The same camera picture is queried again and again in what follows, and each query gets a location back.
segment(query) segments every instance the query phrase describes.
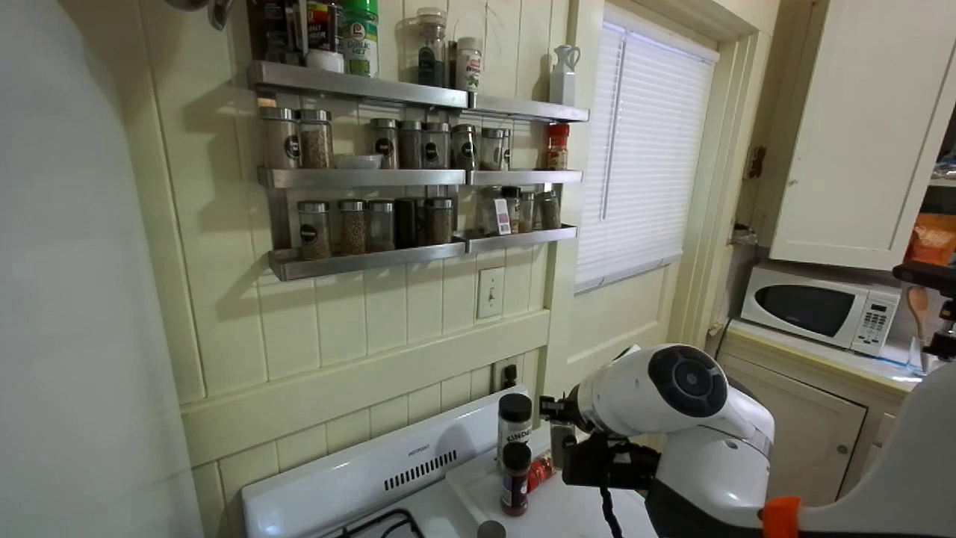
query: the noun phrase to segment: stove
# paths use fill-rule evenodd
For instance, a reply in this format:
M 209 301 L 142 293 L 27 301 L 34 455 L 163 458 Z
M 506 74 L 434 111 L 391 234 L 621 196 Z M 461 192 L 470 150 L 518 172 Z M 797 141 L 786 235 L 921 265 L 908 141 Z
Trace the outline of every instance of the stove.
M 602 492 L 560 476 L 532 491 L 524 516 L 502 515 L 493 455 L 509 392 L 249 483 L 249 538 L 476 538 L 490 521 L 512 538 L 606 538 Z M 542 455 L 547 431 L 529 446 Z M 612 506 L 629 538 L 656 538 L 644 495 L 615 491 Z

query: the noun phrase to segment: spice rack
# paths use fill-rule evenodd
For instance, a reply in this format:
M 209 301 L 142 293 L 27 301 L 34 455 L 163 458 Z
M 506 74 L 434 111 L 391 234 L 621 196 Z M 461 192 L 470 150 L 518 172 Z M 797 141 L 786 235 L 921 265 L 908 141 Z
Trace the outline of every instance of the spice rack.
M 493 116 L 524 116 L 539 122 L 584 122 L 588 111 L 551 105 L 551 102 L 518 102 L 518 99 L 490 99 L 463 89 L 397 84 L 379 78 L 355 78 L 316 72 L 284 63 L 251 63 L 251 86 L 260 96 L 316 96 L 316 99 L 346 99 L 346 102 L 387 102 L 387 105 L 420 105 L 437 111 L 473 111 Z M 476 250 L 500 249 L 529 249 L 547 243 L 575 240 L 575 228 L 532 231 L 512 235 L 478 235 L 446 246 L 351 253 L 351 256 L 322 256 L 302 261 L 290 243 L 290 192 L 296 189 L 454 189 L 454 184 L 569 184 L 581 183 L 581 171 L 315 171 L 315 166 L 260 166 L 260 184 L 269 195 L 269 220 L 273 220 L 273 253 L 269 270 L 281 280 L 340 276 L 363 270 L 390 270 L 434 262 L 448 256 L 463 256 Z

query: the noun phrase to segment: window blind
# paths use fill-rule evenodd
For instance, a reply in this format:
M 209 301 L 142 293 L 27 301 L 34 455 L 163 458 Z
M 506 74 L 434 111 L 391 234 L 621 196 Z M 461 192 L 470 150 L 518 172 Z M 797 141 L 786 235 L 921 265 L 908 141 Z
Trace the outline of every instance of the window blind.
M 717 53 L 606 21 L 597 63 L 581 293 L 682 256 Z

